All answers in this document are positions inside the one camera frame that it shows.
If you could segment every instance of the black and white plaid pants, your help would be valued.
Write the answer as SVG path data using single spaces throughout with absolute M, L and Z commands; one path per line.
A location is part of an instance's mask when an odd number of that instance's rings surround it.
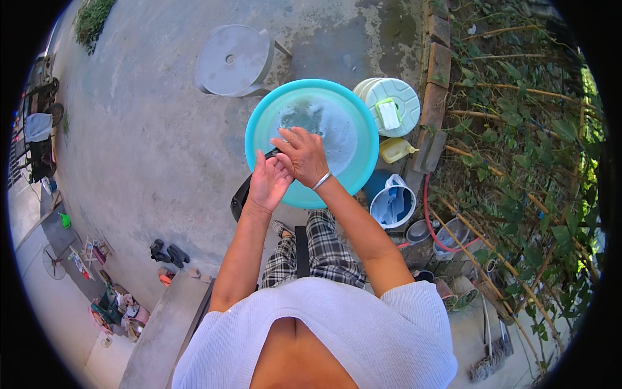
M 335 217 L 328 209 L 309 210 L 307 239 L 311 277 L 365 288 L 361 268 L 337 238 Z M 288 236 L 281 239 L 268 259 L 261 287 L 271 288 L 296 277 L 296 238 Z

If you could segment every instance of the white cloth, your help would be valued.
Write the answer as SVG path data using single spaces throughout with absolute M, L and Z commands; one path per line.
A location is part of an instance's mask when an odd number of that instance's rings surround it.
M 24 137 L 27 142 L 45 141 L 52 132 L 52 115 L 33 113 L 26 118 Z
M 247 388 L 267 333 L 281 317 L 304 322 L 359 388 L 445 388 L 458 368 L 434 284 L 402 285 L 378 299 L 306 277 L 208 313 L 177 364 L 172 388 Z

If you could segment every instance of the soap foam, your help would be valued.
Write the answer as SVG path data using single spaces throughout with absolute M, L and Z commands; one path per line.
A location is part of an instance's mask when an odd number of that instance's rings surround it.
M 354 157 L 358 138 L 354 121 L 340 106 L 317 96 L 298 98 L 276 115 L 270 130 L 271 138 L 279 138 L 279 127 L 303 127 L 322 137 L 328 168 L 337 176 Z

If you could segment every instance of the hand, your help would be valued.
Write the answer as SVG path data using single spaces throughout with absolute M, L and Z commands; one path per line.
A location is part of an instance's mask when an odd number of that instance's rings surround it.
M 251 188 L 248 192 L 246 204 L 258 207 L 259 210 L 272 213 L 294 177 L 287 171 L 285 165 L 276 159 L 266 157 L 257 150 L 255 152 L 255 169 L 251 178 Z
M 276 158 L 302 185 L 314 187 L 328 173 L 322 138 L 302 127 L 292 127 L 292 131 L 279 128 L 279 134 L 287 142 L 280 138 L 270 140 L 282 151 Z

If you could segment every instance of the yellow plastic bottle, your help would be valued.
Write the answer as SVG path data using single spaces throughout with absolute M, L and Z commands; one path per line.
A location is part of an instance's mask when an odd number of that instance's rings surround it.
M 402 138 L 389 138 L 380 144 L 380 156 L 388 164 L 392 164 L 415 151 L 418 150 Z

